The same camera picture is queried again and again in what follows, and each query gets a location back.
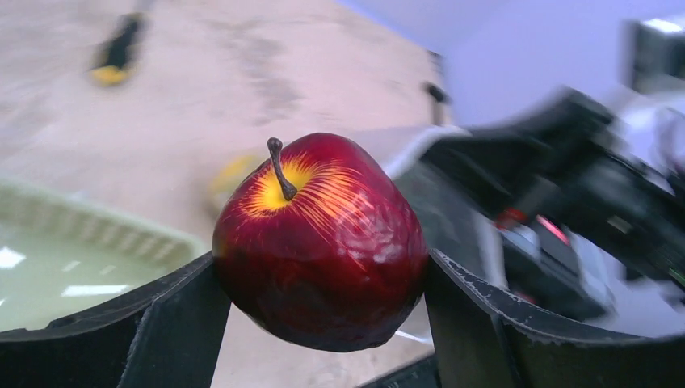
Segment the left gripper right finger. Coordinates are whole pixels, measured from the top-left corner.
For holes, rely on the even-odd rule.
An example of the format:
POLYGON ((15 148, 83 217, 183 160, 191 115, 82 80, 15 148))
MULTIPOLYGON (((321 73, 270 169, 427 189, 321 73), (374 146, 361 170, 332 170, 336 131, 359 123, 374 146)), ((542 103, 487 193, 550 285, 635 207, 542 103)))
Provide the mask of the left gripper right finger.
POLYGON ((650 339, 535 306, 431 252, 425 299, 445 387, 681 388, 684 338, 650 339))

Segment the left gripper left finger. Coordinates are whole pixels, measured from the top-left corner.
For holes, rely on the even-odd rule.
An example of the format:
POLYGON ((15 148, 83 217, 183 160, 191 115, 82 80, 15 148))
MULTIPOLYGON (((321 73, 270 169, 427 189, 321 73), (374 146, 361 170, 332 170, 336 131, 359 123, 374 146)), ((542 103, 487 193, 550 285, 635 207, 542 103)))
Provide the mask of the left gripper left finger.
POLYGON ((230 300, 206 253, 45 329, 1 334, 3 387, 209 387, 230 300))

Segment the green yellow fruit toy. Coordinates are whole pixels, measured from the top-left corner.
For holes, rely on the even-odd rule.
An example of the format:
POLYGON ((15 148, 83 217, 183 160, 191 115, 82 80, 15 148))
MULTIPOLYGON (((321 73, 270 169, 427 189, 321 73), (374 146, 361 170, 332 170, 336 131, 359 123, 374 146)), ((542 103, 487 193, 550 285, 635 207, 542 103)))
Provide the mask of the green yellow fruit toy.
POLYGON ((225 164, 208 184, 208 203, 212 210, 219 213, 242 181, 265 160, 263 155, 243 154, 225 164))

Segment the dark red fruit toy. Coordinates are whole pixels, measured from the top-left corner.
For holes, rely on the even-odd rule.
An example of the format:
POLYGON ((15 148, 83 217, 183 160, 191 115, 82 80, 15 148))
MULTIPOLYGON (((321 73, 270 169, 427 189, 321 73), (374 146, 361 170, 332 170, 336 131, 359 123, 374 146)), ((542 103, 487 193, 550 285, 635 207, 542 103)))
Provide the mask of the dark red fruit toy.
POLYGON ((429 254, 417 216, 357 143, 272 137, 269 158, 217 219, 223 290, 289 343, 355 352, 387 343, 422 295, 429 254))

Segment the clear zip top bag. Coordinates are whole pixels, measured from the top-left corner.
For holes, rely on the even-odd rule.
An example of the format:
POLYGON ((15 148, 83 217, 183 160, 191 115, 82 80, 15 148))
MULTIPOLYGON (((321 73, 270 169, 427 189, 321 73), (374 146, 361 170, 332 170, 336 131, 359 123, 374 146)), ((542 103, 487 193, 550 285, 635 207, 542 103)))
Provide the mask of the clear zip top bag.
POLYGON ((385 174, 395 180, 437 141, 471 136, 469 131, 455 125, 427 125, 357 131, 350 135, 350 139, 364 148, 385 174))

